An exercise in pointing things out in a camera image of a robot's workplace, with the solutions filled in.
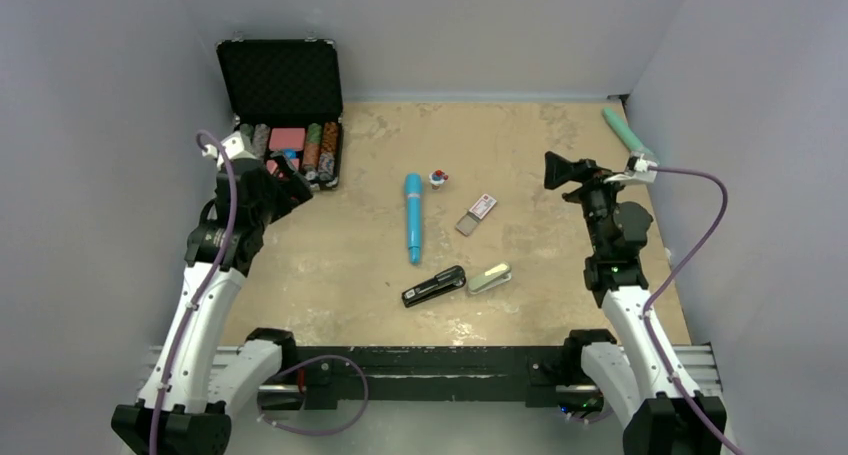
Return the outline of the grey-green stapler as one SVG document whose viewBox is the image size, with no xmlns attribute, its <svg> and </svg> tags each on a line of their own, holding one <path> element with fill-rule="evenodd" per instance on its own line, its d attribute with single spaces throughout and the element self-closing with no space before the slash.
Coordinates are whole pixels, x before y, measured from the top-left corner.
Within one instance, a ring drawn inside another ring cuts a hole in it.
<svg viewBox="0 0 848 455">
<path fill-rule="evenodd" d="M 470 278 L 467 282 L 467 291 L 470 295 L 477 295 L 507 283 L 511 279 L 511 265 L 501 262 Z"/>
</svg>

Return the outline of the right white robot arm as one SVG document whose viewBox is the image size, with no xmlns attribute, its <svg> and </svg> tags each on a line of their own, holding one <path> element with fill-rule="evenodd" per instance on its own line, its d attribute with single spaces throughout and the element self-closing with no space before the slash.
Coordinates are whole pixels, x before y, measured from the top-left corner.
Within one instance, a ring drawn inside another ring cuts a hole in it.
<svg viewBox="0 0 848 455">
<path fill-rule="evenodd" d="M 544 163 L 545 189 L 577 186 L 562 198 L 582 210 L 592 246 L 585 285 L 615 330 L 573 332 L 561 356 L 564 374 L 576 382 L 590 379 L 599 389 L 602 412 L 622 425 L 627 454 L 737 452 L 726 434 L 723 401 L 689 373 L 654 308 L 677 274 L 650 290 L 640 253 L 653 217 L 642 205 L 618 199 L 628 186 L 653 183 L 663 167 L 638 152 L 620 172 L 551 151 Z"/>
</svg>

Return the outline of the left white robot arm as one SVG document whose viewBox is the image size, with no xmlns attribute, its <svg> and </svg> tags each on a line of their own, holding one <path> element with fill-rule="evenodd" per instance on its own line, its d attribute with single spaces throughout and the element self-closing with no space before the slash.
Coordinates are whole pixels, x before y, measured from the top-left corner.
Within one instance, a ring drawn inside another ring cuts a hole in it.
<svg viewBox="0 0 848 455">
<path fill-rule="evenodd" d="M 186 266 L 174 319 L 136 401 L 115 408 L 111 428 L 135 454 L 222 454 L 235 416 L 265 379 L 297 374 L 291 333 L 257 329 L 244 353 L 215 380 L 213 362 L 236 296 L 262 249 L 268 226 L 312 197 L 309 181 L 280 161 L 221 166 L 214 196 L 187 238 Z"/>
</svg>

